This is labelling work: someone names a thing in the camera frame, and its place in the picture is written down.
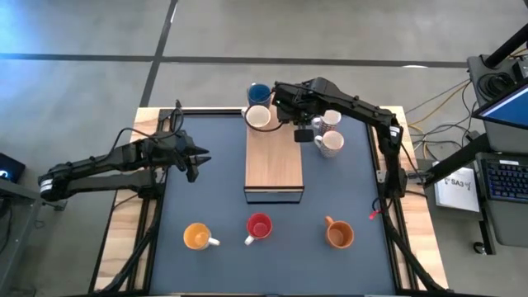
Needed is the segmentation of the blue mug white handle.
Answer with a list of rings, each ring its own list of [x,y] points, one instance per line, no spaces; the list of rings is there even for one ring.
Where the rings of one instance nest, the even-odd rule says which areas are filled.
[[[261,83],[252,83],[247,88],[247,102],[249,106],[265,106],[268,108],[271,104],[271,89]]]

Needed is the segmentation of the grey metal stand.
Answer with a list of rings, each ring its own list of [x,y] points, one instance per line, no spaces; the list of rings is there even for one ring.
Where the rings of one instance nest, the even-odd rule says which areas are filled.
[[[0,179],[0,200],[9,208],[0,215],[0,295],[9,289],[40,210],[40,195],[24,186]]]

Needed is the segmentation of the blue-grey table mat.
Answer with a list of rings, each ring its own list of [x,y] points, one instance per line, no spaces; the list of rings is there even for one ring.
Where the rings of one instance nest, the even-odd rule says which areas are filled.
[[[346,118],[345,144],[324,158],[302,147],[304,194],[299,204],[249,205],[245,182],[246,126],[240,117],[188,116],[184,129],[211,160],[190,183],[176,168],[167,175],[150,290],[154,294],[390,295],[393,273],[380,218],[369,219],[377,196],[366,126]],[[267,238],[245,245],[246,223],[265,213]],[[346,221],[355,238],[346,249],[325,239],[324,218]],[[205,224],[219,246],[192,250],[186,227]]]

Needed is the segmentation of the orange faceted mug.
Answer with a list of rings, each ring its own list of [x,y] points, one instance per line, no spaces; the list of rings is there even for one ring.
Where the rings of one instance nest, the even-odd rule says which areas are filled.
[[[355,234],[349,223],[334,220],[330,216],[324,218],[324,223],[326,224],[325,239],[331,247],[346,249],[352,245]]]

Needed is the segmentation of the plain cream white mug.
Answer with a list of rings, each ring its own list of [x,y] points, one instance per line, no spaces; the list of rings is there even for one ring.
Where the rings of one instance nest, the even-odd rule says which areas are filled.
[[[264,128],[271,121],[271,112],[267,107],[261,105],[244,107],[241,114],[245,121],[255,128]]]

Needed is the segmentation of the red and white mug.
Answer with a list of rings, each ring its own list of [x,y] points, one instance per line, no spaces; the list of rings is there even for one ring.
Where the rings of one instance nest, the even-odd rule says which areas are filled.
[[[246,223],[247,238],[245,245],[250,245],[255,240],[267,238],[272,231],[273,224],[271,218],[265,213],[252,214]]]

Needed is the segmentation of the white box marked SA3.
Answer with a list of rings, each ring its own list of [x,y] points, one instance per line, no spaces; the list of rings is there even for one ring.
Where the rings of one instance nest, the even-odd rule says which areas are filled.
[[[457,210],[479,212],[474,170],[462,167],[434,185],[436,205]]]

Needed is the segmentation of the yellow mug white handle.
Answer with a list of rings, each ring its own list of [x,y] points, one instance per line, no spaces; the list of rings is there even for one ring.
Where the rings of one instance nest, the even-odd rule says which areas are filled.
[[[188,248],[197,251],[220,245],[220,241],[212,237],[210,229],[203,223],[188,225],[183,234],[183,241]]]

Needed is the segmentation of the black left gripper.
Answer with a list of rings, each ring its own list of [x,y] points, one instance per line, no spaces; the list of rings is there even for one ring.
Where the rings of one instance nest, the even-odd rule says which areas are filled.
[[[164,148],[172,151],[172,158],[179,169],[187,169],[189,167],[191,156],[193,156],[192,164],[194,166],[200,166],[211,160],[209,156],[195,156],[207,154],[209,150],[195,146],[193,138],[185,130],[177,132],[160,131],[156,133],[156,138]]]

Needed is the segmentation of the laptop with blue screen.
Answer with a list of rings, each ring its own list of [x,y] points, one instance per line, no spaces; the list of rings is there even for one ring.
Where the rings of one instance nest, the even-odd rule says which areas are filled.
[[[528,130],[528,78],[479,107],[472,117]]]

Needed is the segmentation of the black rig post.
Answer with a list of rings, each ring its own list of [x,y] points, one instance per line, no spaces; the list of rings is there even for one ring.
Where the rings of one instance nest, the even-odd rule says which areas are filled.
[[[459,151],[451,154],[448,158],[428,169],[426,171],[427,179],[423,185],[425,187],[434,185],[441,179],[448,177],[452,172],[473,162],[477,153],[488,153],[490,151],[491,147],[487,134],[481,134]]]
[[[526,23],[518,32],[510,37],[503,45],[496,49],[484,61],[487,68],[495,68],[515,49],[519,48],[523,43],[528,42],[528,23]]]

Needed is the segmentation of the black aluminium table frame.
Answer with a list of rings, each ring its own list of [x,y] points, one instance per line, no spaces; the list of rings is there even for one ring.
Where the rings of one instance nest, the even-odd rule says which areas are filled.
[[[191,115],[238,115],[242,107],[184,107],[184,111]],[[382,106],[397,115],[398,121],[408,132],[408,124],[402,106]],[[140,107],[137,110],[134,128],[144,132],[154,132],[158,128],[158,118],[163,118],[168,113],[169,107]],[[406,169],[412,169],[411,165],[417,164],[413,152],[410,136],[403,136],[403,144],[409,152],[409,158],[403,157],[402,165]],[[390,209],[390,217],[398,231],[407,236],[407,245],[412,249],[416,258],[428,271],[431,277],[439,285],[448,287],[444,266],[441,260],[436,235],[432,226],[430,212],[424,190],[419,185],[408,184],[408,193],[401,201],[394,202]],[[112,208],[106,231],[101,244],[98,259],[94,268],[92,280],[88,293],[102,290],[109,285],[117,272],[123,267],[130,257],[133,249],[139,244],[139,240],[146,232],[146,228],[152,222],[155,213],[156,200],[142,200],[134,197],[131,191],[117,191],[114,205],[125,201],[125,203]],[[121,291],[139,291],[147,288],[147,264],[154,259],[154,245],[141,256],[139,263],[133,268],[129,279],[121,287]],[[403,289],[425,289],[425,286],[411,272],[409,264],[404,260],[403,254],[393,244],[389,245],[390,253],[396,259],[396,284]]]

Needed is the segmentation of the white mug grey diamond pattern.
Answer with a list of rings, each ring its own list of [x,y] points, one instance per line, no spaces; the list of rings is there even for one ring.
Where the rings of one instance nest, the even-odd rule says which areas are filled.
[[[336,130],[342,114],[335,110],[327,110],[323,115],[316,116],[312,119],[312,126],[318,130],[319,134],[325,134],[330,130]]]

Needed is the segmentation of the black device with screen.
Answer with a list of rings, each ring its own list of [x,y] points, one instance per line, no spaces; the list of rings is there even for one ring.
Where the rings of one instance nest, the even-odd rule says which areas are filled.
[[[25,169],[24,163],[0,153],[0,179],[18,183]]]

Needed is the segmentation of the white mug maroon scale pattern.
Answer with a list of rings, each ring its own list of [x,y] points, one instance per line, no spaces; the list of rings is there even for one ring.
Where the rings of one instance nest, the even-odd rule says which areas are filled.
[[[315,136],[313,142],[325,158],[335,157],[344,146],[343,136],[335,130]]]

